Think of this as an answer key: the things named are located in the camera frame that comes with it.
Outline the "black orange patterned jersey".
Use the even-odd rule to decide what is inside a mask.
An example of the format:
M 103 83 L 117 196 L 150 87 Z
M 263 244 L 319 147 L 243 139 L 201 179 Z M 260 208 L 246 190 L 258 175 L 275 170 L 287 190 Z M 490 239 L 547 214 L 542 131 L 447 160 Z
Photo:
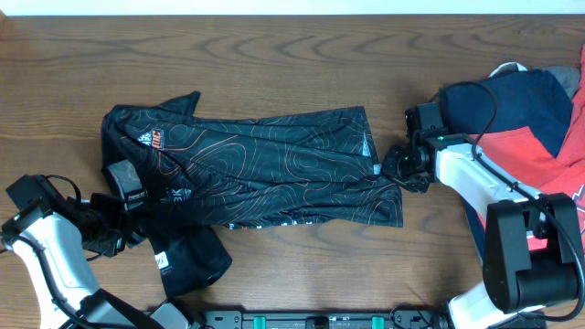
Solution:
M 117 105 L 101 125 L 102 172 L 150 241 L 168 297 L 229 269 L 218 226 L 402 226 L 363 107 L 227 120 L 197 117 L 199 98 Z

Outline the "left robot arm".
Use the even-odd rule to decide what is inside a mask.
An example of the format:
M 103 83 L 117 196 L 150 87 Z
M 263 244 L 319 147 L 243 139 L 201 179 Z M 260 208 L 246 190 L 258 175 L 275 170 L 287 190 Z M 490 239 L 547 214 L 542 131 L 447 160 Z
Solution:
M 6 247 L 26 265 L 42 328 L 183 328 L 193 321 L 171 302 L 146 313 L 100 287 L 70 220 L 44 197 L 29 199 L 2 226 Z

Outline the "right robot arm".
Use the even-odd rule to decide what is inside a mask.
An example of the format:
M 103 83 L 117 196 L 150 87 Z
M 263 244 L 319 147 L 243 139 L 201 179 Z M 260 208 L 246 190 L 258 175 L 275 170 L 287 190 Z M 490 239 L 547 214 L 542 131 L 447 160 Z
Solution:
M 516 180 L 464 133 L 393 145 L 381 172 L 412 192 L 456 191 L 485 221 L 483 280 L 452 298 L 451 328 L 566 322 L 584 308 L 584 256 L 574 201 Z

